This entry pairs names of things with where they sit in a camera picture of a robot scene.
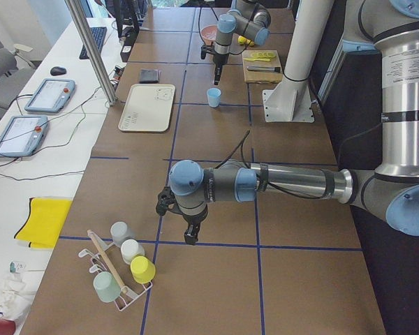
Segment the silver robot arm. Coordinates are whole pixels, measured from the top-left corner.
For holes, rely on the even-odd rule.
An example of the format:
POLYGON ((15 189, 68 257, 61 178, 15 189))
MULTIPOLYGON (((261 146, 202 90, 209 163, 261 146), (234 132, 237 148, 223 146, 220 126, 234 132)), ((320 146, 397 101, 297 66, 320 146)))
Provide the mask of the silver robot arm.
POLYGON ((215 85, 219 84, 223 66, 227 63, 233 34, 263 45, 270 34, 270 24, 271 15, 262 4, 257 1, 232 1, 230 10, 219 17, 212 47, 215 85))
POLYGON ((333 172, 231 158, 211 168, 179 161, 156 211, 184 218, 186 243, 197 242, 209 203, 248 202, 269 188, 310 200, 336 199, 419 236, 419 1, 348 1, 343 49, 382 56, 381 164, 372 171, 333 172))

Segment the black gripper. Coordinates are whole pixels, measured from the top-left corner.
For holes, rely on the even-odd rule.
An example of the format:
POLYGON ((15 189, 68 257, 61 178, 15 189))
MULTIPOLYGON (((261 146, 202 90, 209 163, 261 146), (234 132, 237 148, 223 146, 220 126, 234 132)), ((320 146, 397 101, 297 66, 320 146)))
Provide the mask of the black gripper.
POLYGON ((208 209, 204 209, 196 215, 183 214, 184 220, 188 223, 188 228, 184 232, 184 241, 188 245, 195 245, 198 241, 198 233, 201 223, 207 218, 208 209))
POLYGON ((228 54, 220 54, 214 51, 213 62, 216 65, 214 69, 214 85, 218 85, 221 79, 222 67, 227 64, 228 54))

